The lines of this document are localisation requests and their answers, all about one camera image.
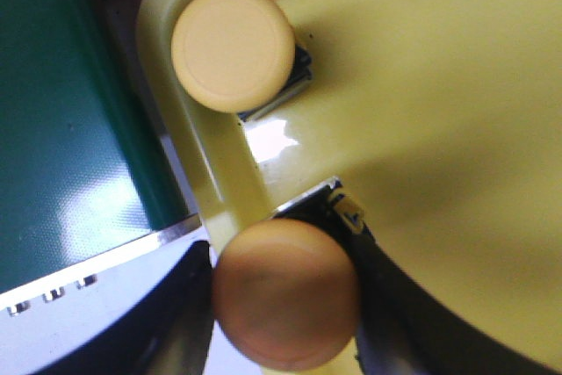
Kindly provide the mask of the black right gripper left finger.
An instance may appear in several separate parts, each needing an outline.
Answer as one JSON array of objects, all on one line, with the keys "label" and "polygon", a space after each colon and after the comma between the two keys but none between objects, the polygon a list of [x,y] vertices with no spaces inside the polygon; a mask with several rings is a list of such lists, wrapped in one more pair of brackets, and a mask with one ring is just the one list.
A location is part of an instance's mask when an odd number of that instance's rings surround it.
[{"label": "black right gripper left finger", "polygon": [[40,374],[202,374],[213,332],[210,244],[194,242],[148,295]]}]

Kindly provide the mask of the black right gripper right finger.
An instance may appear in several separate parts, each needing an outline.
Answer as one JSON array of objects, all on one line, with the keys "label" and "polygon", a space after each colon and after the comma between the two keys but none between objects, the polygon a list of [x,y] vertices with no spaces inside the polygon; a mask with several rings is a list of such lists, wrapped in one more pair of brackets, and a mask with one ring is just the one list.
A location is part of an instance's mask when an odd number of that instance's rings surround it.
[{"label": "black right gripper right finger", "polygon": [[359,276],[357,358],[365,374],[549,374],[422,290],[368,232],[338,229]]}]

